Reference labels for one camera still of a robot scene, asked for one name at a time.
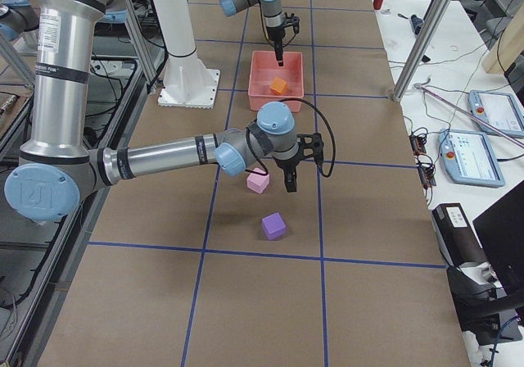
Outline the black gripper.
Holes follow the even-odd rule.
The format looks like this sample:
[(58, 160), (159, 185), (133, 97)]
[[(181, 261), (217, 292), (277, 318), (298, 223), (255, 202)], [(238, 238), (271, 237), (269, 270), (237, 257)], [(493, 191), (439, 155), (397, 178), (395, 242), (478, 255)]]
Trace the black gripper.
[(297, 166), (306, 159), (313, 159), (317, 167), (324, 163), (324, 143), (320, 133), (297, 134), (296, 143), (284, 152), (273, 152), (273, 159), (284, 174), (284, 184), (288, 193), (297, 191)]
[(280, 13), (277, 16), (266, 16), (265, 28), (268, 39), (273, 42), (273, 49), (278, 66), (283, 66), (282, 40), (286, 36), (287, 28), (292, 28), (294, 35), (300, 33), (300, 17), (294, 13), (288, 15), (286, 12)]

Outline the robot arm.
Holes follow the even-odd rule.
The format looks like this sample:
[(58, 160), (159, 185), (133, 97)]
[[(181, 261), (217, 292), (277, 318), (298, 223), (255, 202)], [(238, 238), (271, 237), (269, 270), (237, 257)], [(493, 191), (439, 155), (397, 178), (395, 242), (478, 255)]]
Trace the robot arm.
[(293, 31), (291, 41), (300, 33), (299, 16), (286, 13), (281, 0), (219, 0), (219, 5), (226, 16), (234, 16), (240, 11), (258, 6), (266, 41), (273, 48), (278, 66), (284, 66), (284, 39), (288, 29)]
[[(30, 138), (20, 147), (19, 165), (7, 176), (4, 195), (19, 215), (35, 222), (56, 221), (70, 214), (89, 195), (120, 180), (196, 165), (218, 164), (230, 176), (247, 171), (261, 159), (273, 157), (283, 171), (286, 190), (297, 190), (296, 167), (313, 158), (323, 170), (323, 141), (320, 133), (297, 134), (291, 110), (284, 97), (261, 107), (244, 129), (200, 134), (171, 143), (113, 149), (109, 128), (124, 126), (135, 105), (131, 97), (98, 113), (86, 113), (95, 25), (116, 17), (122, 21), (133, 7), (131, 0), (36, 0), (40, 6), (38, 51)], [(187, 0), (151, 0), (165, 41), (165, 87), (160, 104), (212, 108), (220, 71), (207, 69), (197, 55)], [(220, 0), (226, 16), (259, 3), (262, 21), (273, 42), (276, 60), (283, 66), (282, 40), (292, 27), (299, 33), (298, 16), (288, 15), (281, 0)], [(103, 128), (102, 143), (88, 148), (84, 142), (85, 121), (103, 115), (111, 118)]]

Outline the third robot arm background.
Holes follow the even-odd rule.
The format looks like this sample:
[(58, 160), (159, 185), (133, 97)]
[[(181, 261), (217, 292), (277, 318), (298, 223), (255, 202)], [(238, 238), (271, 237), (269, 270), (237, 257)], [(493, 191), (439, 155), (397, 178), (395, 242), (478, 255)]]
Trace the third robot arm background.
[(7, 41), (38, 27), (39, 17), (28, 0), (1, 0), (1, 35)]

